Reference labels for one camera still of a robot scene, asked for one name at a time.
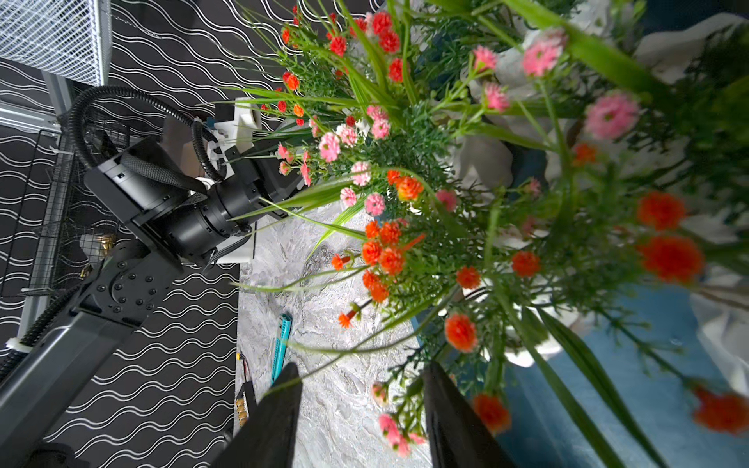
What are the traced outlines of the red flower potted plant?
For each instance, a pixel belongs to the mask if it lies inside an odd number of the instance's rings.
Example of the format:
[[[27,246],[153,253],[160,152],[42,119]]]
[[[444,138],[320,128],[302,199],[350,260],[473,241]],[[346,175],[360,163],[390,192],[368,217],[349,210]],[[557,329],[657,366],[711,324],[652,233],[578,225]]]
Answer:
[[[269,60],[281,81],[275,89],[246,87],[245,93],[271,115],[339,121],[351,113],[394,130],[417,104],[409,7],[389,1],[356,14],[344,1],[296,1],[278,18],[244,9],[252,25],[270,25],[259,37],[271,47]]]

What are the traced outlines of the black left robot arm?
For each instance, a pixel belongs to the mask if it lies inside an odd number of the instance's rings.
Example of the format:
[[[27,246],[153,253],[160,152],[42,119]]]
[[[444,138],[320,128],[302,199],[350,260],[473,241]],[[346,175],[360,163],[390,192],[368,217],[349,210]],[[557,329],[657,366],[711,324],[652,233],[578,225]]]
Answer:
[[[137,99],[189,126],[196,156],[212,180],[185,175],[147,138],[112,156],[96,157],[84,122],[100,99]],[[235,148],[207,153],[216,136],[199,120],[119,86],[80,94],[67,133],[85,167],[84,183],[132,233],[116,244],[78,286],[62,294],[23,337],[9,342],[1,366],[1,463],[29,466],[50,427],[103,363],[165,300],[185,267],[208,268],[243,246],[262,216],[275,214],[298,183],[263,169]]]

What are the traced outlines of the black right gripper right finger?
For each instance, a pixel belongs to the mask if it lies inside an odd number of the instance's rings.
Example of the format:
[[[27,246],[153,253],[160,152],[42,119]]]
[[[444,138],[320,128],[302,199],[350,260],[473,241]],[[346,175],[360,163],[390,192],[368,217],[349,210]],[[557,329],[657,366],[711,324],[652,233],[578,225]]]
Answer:
[[[434,468],[515,466],[437,362],[424,368],[422,381]]]

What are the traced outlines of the teal plastic tray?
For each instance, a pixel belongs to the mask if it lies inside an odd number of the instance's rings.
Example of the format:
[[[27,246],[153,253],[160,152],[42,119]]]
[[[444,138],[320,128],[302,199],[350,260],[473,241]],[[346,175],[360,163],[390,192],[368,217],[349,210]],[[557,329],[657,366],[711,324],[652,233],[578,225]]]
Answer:
[[[598,309],[597,316],[669,380],[658,385],[645,374],[626,376],[621,347],[597,356],[555,315],[541,312],[562,361],[531,349],[532,364],[519,370],[508,397],[508,430],[495,436],[487,429],[514,467],[746,466],[747,398],[676,369],[612,310]]]

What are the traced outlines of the white pot green plant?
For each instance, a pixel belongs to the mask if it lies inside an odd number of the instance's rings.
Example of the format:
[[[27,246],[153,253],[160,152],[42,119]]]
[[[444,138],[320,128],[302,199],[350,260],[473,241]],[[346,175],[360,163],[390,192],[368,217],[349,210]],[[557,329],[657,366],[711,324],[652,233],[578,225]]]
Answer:
[[[647,183],[743,211],[748,205],[748,21],[702,1],[607,1],[595,25],[587,1],[427,1],[424,38],[456,77],[456,55],[489,38],[501,49],[495,75],[511,93],[536,101],[520,74],[520,54],[548,27],[570,44],[551,90],[561,114],[582,124],[595,101],[617,89],[641,116],[620,141],[653,169]]]

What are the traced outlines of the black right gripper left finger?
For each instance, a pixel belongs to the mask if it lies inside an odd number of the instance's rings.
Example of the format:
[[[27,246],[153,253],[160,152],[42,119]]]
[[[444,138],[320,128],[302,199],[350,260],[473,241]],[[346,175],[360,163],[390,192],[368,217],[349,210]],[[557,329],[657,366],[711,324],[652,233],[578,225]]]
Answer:
[[[292,467],[302,382],[296,363],[286,364],[275,384],[212,467]]]

